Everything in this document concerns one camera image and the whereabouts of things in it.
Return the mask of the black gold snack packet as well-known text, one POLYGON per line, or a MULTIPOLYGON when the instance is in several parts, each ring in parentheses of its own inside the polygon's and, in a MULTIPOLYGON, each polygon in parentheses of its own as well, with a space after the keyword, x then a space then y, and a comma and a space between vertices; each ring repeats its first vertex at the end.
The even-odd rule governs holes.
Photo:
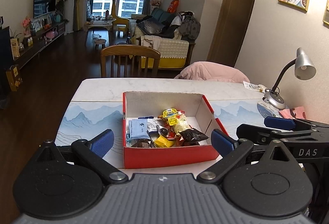
POLYGON ((183 140, 188 143, 197 143, 200 141, 207 140, 209 138, 206 134, 202 133, 201 131, 198 131, 195 128, 190 128, 181 131, 180 135, 183 137, 183 140))

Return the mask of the red orange snack bag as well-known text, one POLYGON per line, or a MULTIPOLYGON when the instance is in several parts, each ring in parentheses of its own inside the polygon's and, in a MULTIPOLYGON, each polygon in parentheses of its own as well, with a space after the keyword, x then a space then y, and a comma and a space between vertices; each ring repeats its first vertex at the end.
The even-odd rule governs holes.
POLYGON ((164 127, 168 130, 168 134, 165 137, 169 140, 173 140, 177 137, 178 125, 183 120, 185 112, 183 110, 177 110, 175 108, 169 108, 162 112, 159 118, 163 121, 164 127))

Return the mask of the dark brown snack packet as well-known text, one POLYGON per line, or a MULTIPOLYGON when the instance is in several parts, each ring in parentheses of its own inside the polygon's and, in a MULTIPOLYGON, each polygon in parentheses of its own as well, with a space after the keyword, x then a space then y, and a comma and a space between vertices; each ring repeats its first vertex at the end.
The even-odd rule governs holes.
POLYGON ((154 148, 154 144, 150 139, 134 139, 131 147, 134 148, 154 148))

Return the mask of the pink paper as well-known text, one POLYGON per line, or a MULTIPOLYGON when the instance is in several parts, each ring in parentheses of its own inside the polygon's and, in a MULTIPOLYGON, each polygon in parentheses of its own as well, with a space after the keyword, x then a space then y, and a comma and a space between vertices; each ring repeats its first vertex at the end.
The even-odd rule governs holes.
POLYGON ((305 108, 295 107, 295 108, 286 108, 279 111, 279 114, 285 119, 307 119, 305 108))

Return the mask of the blue mountain table mat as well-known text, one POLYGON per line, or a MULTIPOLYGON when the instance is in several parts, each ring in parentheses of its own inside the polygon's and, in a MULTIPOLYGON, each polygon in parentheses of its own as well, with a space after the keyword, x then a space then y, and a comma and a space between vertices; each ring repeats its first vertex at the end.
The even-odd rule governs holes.
POLYGON ((114 133, 114 144, 103 157, 123 168, 123 106, 120 102, 70 102, 57 131, 55 144, 68 146, 77 139, 93 139, 106 129, 114 133))

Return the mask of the white wrapper on table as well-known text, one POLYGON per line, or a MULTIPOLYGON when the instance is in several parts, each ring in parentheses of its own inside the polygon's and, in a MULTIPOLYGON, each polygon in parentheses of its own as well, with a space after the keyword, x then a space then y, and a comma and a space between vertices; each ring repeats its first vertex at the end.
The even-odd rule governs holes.
POLYGON ((266 90, 266 87, 262 84, 252 84, 252 83, 244 81, 243 85, 247 90, 253 90, 253 91, 260 92, 260 93, 265 93, 265 90, 266 90))

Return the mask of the light blue wipe packet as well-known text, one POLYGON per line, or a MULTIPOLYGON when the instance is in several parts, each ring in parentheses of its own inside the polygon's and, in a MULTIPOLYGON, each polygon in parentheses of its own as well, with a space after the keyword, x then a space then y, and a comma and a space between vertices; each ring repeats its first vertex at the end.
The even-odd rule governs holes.
POLYGON ((130 119, 128 122, 129 132, 127 140, 149 139, 147 124, 148 121, 146 119, 130 119))

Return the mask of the silver desk lamp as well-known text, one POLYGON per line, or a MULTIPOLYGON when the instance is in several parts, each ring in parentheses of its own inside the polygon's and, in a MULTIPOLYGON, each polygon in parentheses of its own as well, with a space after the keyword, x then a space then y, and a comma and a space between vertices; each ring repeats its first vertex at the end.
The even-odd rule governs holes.
POLYGON ((317 69, 301 47, 297 48, 295 57, 292 61, 288 62, 280 71, 274 85, 271 88, 267 88, 264 92, 263 101, 276 108, 277 110, 283 110, 287 108, 287 93, 288 88, 294 87, 292 84, 288 84, 288 78, 286 77, 287 72, 293 71, 293 82, 309 81, 315 77, 317 69))

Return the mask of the yellow snack packet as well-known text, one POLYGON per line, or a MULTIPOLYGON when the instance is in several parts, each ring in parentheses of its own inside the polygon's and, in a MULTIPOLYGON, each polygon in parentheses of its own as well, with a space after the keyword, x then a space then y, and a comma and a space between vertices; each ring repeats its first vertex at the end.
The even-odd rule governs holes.
POLYGON ((175 140, 169 140, 164 136, 159 136, 157 139, 154 140, 154 144, 156 145, 156 147, 170 148, 173 147, 176 143, 175 140))

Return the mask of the red cardboard box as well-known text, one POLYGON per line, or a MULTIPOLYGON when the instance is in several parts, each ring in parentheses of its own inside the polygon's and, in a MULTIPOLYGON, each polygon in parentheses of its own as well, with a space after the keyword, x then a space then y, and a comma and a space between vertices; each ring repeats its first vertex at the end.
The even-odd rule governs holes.
POLYGON ((127 169, 180 166, 215 160, 211 134, 225 127, 205 95, 123 93, 123 162, 127 169))

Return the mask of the yellow cardboard box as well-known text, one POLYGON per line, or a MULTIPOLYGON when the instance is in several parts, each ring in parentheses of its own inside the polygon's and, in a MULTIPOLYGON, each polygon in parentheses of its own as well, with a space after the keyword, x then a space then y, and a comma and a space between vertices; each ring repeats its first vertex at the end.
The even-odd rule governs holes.
POLYGON ((18 65, 12 65, 7 71, 6 76, 9 82, 11 91, 16 92, 22 84, 22 78, 18 65))

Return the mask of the wooden dining chair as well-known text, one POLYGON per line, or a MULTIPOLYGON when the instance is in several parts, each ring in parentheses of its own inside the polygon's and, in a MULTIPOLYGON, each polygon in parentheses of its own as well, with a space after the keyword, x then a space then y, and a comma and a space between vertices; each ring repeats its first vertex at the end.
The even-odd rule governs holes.
POLYGON ((157 76, 161 54, 146 46, 117 44, 100 52, 101 77, 151 77, 157 76))

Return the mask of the dark tv cabinet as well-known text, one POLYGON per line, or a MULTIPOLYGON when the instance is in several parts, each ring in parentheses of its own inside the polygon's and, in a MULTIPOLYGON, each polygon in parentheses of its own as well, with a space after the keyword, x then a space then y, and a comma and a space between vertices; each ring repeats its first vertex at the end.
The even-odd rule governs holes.
POLYGON ((65 34, 65 22, 51 24, 50 29, 41 29, 36 32, 36 35, 32 37, 32 46, 24 48, 19 57, 13 57, 11 50, 11 43, 8 41, 8 45, 5 44, 5 32, 9 29, 5 28, 1 30, 1 66, 9 68, 11 65, 18 65, 21 69, 25 66, 34 56, 39 55, 48 45, 53 44, 57 39, 65 34))

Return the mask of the sofa with white cover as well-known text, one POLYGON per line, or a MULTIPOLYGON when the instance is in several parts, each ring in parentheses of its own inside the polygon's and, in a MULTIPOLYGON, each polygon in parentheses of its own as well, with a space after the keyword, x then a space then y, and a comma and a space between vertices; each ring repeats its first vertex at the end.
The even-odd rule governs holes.
POLYGON ((160 52, 160 69, 183 69, 190 65, 200 29, 192 11, 175 14, 155 8, 150 15, 129 20, 132 44, 160 52))

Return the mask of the television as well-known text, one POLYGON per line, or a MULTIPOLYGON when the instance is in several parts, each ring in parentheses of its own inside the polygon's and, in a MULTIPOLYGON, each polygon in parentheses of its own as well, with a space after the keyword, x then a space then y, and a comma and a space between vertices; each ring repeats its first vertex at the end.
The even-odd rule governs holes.
POLYGON ((34 18, 55 11, 56 0, 34 0, 34 18))

